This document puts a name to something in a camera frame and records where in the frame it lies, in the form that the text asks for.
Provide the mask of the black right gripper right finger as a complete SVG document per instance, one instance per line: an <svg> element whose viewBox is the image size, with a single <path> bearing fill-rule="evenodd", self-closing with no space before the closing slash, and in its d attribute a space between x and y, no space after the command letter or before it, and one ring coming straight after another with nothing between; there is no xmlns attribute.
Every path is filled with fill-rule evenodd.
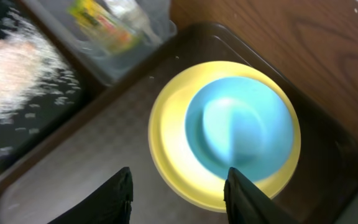
<svg viewBox="0 0 358 224"><path fill-rule="evenodd" d="M224 201L229 224L298 223L234 167L224 184Z"/></svg>

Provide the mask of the yellow plate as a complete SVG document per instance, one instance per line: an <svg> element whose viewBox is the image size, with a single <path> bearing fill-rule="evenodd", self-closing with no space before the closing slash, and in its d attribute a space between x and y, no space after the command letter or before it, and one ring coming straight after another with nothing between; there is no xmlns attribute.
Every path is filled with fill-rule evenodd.
<svg viewBox="0 0 358 224"><path fill-rule="evenodd" d="M227 77L257 80L284 101L295 130L291 153L284 165L271 176L251 181L273 198L289 183L301 152L301 131L295 109L284 91L262 72L236 62L205 62L180 72L159 93L149 119L149 146L156 168L164 181L182 198L197 207L225 212L224 183L208 171L192 153L185 134L185 114L191 99L205 85Z"/></svg>

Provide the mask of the white tissue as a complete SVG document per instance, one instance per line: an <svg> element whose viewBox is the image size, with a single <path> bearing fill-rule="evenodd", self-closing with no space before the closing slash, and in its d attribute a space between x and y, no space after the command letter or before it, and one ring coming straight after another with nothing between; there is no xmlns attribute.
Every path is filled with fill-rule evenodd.
<svg viewBox="0 0 358 224"><path fill-rule="evenodd" d="M162 39L154 32L146 12L135 0L104 0L109 12L132 30L144 34L149 45L160 45Z"/></svg>

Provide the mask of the blue bowl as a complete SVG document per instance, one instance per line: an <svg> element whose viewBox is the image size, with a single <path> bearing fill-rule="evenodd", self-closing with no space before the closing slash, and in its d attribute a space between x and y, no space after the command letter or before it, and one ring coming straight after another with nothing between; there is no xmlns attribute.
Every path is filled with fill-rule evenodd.
<svg viewBox="0 0 358 224"><path fill-rule="evenodd" d="M202 87L185 114L185 134L197 160L226 178L231 167L251 181L265 179L287 161L295 140L290 111L267 85L227 77Z"/></svg>

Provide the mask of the green pandan cake wrapper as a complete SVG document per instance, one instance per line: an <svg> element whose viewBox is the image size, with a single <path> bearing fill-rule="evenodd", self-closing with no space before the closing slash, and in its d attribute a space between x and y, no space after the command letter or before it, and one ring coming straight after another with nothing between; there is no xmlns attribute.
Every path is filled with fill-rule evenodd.
<svg viewBox="0 0 358 224"><path fill-rule="evenodd" d="M80 29L108 53L118 54L137 45L142 34L108 12L95 0L76 0L68 8Z"/></svg>

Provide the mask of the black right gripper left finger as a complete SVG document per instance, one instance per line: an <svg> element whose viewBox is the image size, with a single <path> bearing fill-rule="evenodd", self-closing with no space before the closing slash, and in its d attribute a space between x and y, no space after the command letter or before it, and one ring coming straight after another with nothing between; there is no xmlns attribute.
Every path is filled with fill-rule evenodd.
<svg viewBox="0 0 358 224"><path fill-rule="evenodd" d="M130 168L123 167L92 194L48 224L129 224L133 201Z"/></svg>

